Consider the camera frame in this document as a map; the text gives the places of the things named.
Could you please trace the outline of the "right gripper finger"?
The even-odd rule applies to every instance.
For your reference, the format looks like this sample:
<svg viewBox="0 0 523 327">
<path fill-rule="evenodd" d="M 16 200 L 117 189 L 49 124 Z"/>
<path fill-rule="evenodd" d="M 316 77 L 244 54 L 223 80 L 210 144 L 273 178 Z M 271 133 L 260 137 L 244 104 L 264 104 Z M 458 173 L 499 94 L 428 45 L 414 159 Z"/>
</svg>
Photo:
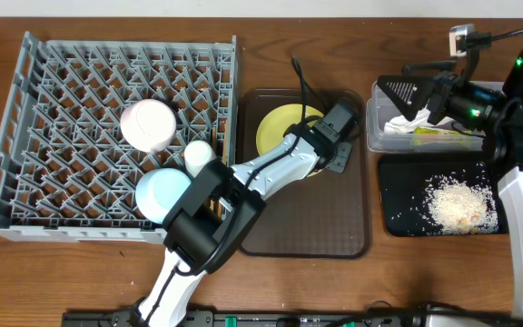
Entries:
<svg viewBox="0 0 523 327">
<path fill-rule="evenodd" d="M 434 83 L 428 76 L 381 75 L 376 85 L 408 121 L 413 121 L 428 103 Z"/>
<path fill-rule="evenodd" d="M 430 62 L 430 63 L 416 63 L 416 64 L 405 64 L 401 68 L 401 73 L 403 75 L 414 74 L 417 71 L 450 71 L 456 67 L 456 61 L 439 61 L 439 62 Z"/>
</svg>

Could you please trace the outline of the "green orange snack wrapper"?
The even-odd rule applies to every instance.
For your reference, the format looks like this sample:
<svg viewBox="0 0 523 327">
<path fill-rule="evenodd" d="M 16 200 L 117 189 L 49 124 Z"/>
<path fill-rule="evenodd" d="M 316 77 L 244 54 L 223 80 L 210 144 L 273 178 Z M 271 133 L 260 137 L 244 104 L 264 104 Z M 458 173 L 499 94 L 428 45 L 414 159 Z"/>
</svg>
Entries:
<svg viewBox="0 0 523 327">
<path fill-rule="evenodd" d="M 420 126 L 417 127 L 414 131 L 414 134 L 432 134 L 432 135 L 450 135 L 450 136 L 471 136 L 471 137 L 478 137 L 478 138 L 484 138 L 483 134 L 472 134 L 468 132 L 461 132 L 456 130 L 445 130 L 440 128 L 433 128 L 433 127 L 425 127 Z"/>
</svg>

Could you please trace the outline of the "yellow plastic plate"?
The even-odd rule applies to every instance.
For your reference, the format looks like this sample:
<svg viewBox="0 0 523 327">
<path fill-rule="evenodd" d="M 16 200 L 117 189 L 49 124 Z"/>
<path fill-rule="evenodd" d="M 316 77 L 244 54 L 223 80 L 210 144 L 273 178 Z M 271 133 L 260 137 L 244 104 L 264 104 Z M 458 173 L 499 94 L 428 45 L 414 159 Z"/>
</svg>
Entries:
<svg viewBox="0 0 523 327">
<path fill-rule="evenodd" d="M 256 133 L 258 155 L 266 154 L 281 143 L 287 129 L 300 121 L 301 111 L 301 104 L 284 104 L 265 115 Z"/>
</svg>

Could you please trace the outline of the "cream plastic cup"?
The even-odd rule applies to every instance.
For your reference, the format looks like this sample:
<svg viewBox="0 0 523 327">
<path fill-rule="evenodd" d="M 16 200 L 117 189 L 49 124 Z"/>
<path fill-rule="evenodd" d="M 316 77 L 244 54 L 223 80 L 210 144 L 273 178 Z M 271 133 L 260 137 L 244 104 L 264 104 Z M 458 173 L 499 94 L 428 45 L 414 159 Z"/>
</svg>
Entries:
<svg viewBox="0 0 523 327">
<path fill-rule="evenodd" d="M 183 155 L 185 169 L 192 177 L 196 177 L 207 163 L 216 158 L 212 147 L 202 140 L 195 140 L 188 143 Z"/>
</svg>

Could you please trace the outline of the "pink plastic bowl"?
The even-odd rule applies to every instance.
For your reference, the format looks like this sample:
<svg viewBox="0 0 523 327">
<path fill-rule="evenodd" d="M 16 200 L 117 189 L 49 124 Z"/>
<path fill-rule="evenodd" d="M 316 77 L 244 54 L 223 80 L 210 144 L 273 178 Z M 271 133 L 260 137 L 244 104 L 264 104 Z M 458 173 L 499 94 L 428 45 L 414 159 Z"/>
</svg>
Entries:
<svg viewBox="0 0 523 327">
<path fill-rule="evenodd" d="M 145 99 L 123 110 L 120 128 L 129 145 L 145 153 L 156 153 L 172 142 L 176 118 L 167 104 Z"/>
</svg>

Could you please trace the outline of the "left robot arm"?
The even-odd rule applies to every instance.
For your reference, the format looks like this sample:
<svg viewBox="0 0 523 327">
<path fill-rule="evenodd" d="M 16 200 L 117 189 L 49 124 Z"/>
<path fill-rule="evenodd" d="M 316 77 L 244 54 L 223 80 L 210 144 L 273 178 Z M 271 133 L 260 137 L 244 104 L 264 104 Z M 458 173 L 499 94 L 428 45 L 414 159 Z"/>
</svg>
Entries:
<svg viewBox="0 0 523 327">
<path fill-rule="evenodd" d="M 190 178 L 162 168 L 135 189 L 141 213 L 165 230 L 163 268 L 150 294 L 131 315 L 132 326 L 177 326 L 206 274 L 221 268 L 241 246 L 269 197 L 323 168 L 341 173 L 350 154 L 357 108 L 339 100 L 314 125 L 293 125 L 279 145 L 232 166 L 215 158 Z"/>
</svg>

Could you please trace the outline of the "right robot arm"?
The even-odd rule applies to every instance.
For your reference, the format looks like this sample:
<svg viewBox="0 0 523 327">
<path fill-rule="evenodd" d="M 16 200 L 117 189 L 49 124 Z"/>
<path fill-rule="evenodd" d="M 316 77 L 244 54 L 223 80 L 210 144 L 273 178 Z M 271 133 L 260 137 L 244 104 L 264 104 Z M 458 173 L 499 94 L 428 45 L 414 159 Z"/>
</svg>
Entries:
<svg viewBox="0 0 523 327">
<path fill-rule="evenodd" d="M 462 74 L 382 75 L 376 85 L 409 121 L 418 111 L 428 109 L 431 124 L 449 117 L 484 133 L 482 149 L 492 158 L 498 198 L 508 221 L 513 313 L 523 318 L 523 48 L 498 91 L 469 80 L 478 60 L 477 55 L 470 55 Z"/>
</svg>

